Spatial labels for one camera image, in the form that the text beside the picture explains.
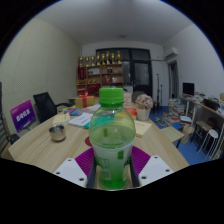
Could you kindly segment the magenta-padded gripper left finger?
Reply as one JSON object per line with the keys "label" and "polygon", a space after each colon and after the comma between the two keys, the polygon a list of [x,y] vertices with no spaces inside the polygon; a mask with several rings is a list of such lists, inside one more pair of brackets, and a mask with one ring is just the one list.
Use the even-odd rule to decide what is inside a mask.
{"label": "magenta-padded gripper left finger", "polygon": [[96,177],[94,150],[89,148],[76,158],[67,158],[54,174],[81,187],[92,189]]}

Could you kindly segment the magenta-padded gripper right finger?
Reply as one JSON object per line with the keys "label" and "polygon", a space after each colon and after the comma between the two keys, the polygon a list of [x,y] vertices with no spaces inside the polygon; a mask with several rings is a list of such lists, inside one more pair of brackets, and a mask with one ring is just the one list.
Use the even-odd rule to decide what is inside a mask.
{"label": "magenta-padded gripper right finger", "polygon": [[130,171],[133,187],[143,187],[173,173],[173,170],[158,156],[150,156],[143,150],[132,147]]}

